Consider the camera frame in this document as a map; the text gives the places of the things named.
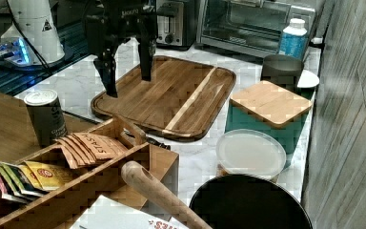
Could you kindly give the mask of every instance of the wooden cutting board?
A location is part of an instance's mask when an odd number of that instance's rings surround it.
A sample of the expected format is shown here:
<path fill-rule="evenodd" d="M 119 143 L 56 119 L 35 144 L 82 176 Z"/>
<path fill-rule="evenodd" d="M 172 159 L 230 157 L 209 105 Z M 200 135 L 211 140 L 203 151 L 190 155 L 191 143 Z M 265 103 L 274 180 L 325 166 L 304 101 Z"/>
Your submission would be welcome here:
<path fill-rule="evenodd" d="M 151 82 L 141 80 L 137 66 L 117 80 L 117 98 L 103 92 L 91 109 L 108 117 L 119 113 L 151 134 L 197 140 L 210 129 L 235 79 L 226 69 L 157 56 Z"/>
<path fill-rule="evenodd" d="M 69 133 L 82 132 L 94 124 L 64 114 Z M 0 93 L 0 161 L 14 162 L 40 150 L 23 100 Z"/>
<path fill-rule="evenodd" d="M 233 94 L 231 102 L 243 112 L 277 129 L 308 112 L 312 106 L 310 100 L 269 81 L 260 81 Z"/>

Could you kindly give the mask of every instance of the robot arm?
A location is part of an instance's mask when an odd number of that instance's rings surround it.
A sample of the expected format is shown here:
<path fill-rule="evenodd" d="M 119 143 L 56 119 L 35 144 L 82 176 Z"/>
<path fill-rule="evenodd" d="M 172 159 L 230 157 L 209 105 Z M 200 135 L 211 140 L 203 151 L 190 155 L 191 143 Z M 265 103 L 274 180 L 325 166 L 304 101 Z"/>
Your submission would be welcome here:
<path fill-rule="evenodd" d="M 101 0 L 102 15 L 84 16 L 84 29 L 90 54 L 97 56 L 94 67 L 99 71 L 106 93 L 117 97 L 114 55 L 123 43 L 135 37 L 143 80 L 151 81 L 151 69 L 157 37 L 155 3 L 148 0 Z"/>

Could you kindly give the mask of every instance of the wall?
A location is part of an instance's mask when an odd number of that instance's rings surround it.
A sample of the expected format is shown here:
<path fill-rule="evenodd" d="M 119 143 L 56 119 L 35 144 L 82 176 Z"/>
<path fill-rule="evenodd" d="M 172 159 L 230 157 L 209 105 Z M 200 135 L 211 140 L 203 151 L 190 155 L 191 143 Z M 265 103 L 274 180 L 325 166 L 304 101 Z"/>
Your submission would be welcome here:
<path fill-rule="evenodd" d="M 321 64 L 303 204 L 314 228 L 366 229 L 366 1 L 335 1 Z"/>

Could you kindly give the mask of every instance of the white countertop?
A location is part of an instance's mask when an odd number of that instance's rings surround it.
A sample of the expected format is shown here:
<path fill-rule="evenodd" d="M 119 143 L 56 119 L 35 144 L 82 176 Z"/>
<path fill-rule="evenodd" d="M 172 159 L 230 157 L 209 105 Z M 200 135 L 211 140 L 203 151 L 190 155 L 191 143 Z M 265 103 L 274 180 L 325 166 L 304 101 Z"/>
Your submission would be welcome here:
<path fill-rule="evenodd" d="M 236 74 L 236 83 L 232 93 L 248 88 L 260 80 L 261 65 L 242 60 L 246 59 L 246 56 L 243 55 L 242 58 L 240 54 L 237 55 L 237 58 L 232 58 L 191 47 L 186 52 L 157 49 L 156 55 L 173 56 L 229 69 Z M 102 121 L 95 117 L 91 111 L 92 99 L 104 91 L 100 76 L 93 65 L 94 58 L 95 56 L 88 56 L 66 70 L 18 94 L 16 97 L 23 99 L 28 92 L 36 89 L 53 89 L 58 92 L 63 110 L 92 120 Z M 305 69 L 317 74 L 319 58 L 320 49 L 309 48 Z M 118 79 L 139 64 L 137 42 L 132 39 L 127 44 L 120 46 L 115 56 L 115 61 L 117 63 L 116 79 Z M 179 153 L 178 197 L 187 204 L 190 203 L 197 188 L 216 175 L 215 145 L 218 138 L 225 131 L 228 104 L 229 99 L 226 100 L 225 105 L 207 134 L 195 142 L 182 143 L 150 135 L 160 142 L 171 145 L 172 151 Z M 277 184 L 290 192 L 298 201 L 301 199 L 312 110 L 310 110 L 303 127 L 292 163 L 290 167 L 281 172 L 277 180 Z"/>

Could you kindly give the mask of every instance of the can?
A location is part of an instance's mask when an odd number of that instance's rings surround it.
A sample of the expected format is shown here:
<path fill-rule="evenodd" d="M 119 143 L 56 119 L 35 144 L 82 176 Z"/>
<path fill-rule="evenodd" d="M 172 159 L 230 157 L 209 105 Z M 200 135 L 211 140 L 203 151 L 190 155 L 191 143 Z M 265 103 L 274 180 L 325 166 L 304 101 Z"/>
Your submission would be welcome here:
<path fill-rule="evenodd" d="M 49 146 L 56 138 L 68 134 L 56 91 L 38 90 L 27 94 L 24 101 L 40 146 Z"/>

